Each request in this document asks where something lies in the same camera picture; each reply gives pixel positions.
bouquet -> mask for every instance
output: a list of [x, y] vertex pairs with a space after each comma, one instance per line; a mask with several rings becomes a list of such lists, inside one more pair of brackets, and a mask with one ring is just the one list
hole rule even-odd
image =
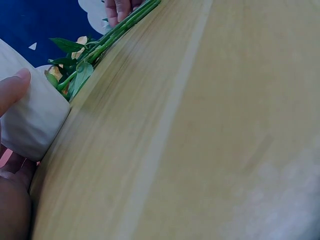
[[52, 67], [45, 71], [47, 80], [67, 101], [71, 101], [94, 72], [94, 67], [100, 57], [160, 2], [161, 0], [146, 0], [126, 19], [98, 40], [87, 36], [79, 37], [77, 42], [63, 38], [51, 38], [66, 53], [66, 56], [48, 60]]

blue fabric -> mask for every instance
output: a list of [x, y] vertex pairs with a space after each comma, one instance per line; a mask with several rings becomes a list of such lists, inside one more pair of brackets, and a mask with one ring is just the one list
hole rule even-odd
[[[49, 38], [76, 41], [81, 36], [98, 39], [101, 34], [77, 0], [0, 0], [0, 39], [35, 68], [66, 55]], [[34, 43], [36, 49], [29, 49]]]

white wrapping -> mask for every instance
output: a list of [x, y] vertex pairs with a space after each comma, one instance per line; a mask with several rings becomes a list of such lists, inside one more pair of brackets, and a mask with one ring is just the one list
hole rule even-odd
[[31, 72], [26, 95], [1, 117], [1, 143], [40, 161], [66, 120], [70, 105], [27, 60], [0, 39], [0, 81], [22, 68]]

hand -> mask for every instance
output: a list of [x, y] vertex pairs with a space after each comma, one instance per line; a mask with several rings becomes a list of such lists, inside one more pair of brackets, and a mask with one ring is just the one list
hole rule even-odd
[[144, 0], [104, 0], [110, 26], [116, 26], [143, 2]]
[[[30, 72], [22, 69], [15, 76], [0, 81], [0, 117], [26, 93]], [[0, 158], [6, 151], [0, 145]], [[12, 153], [0, 168], [0, 239], [26, 239], [31, 220], [29, 186], [36, 163]]]

green leaf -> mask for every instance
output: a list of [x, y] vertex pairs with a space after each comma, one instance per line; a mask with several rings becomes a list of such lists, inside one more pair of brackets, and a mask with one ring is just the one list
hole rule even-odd
[[83, 85], [86, 83], [87, 79], [93, 72], [94, 67], [90, 63], [84, 62], [79, 65], [76, 78], [73, 80], [74, 89], [71, 98], [74, 98], [77, 95], [77, 93], [80, 91], [80, 89], [83, 87]]
[[56, 89], [58, 87], [58, 80], [56, 79], [56, 77], [48, 72], [45, 73], [45, 76], [49, 83], [51, 83], [51, 85]]
[[77, 63], [76, 59], [71, 59], [71, 58], [67, 58], [67, 57], [62, 57], [62, 58], [58, 58], [55, 60], [49, 59], [48, 63], [50, 64], [62, 64], [64, 66], [71, 66], [71, 65], [75, 65]]
[[49, 38], [49, 39], [53, 41], [65, 53], [78, 52], [85, 47], [85, 45], [82, 45], [73, 41], [69, 41], [67, 39], [59, 38], [59, 37]]
[[76, 80], [73, 79], [70, 84], [69, 84], [69, 87], [68, 87], [68, 94], [72, 97], [73, 96], [73, 93], [74, 93], [74, 90], [75, 90], [75, 82]]

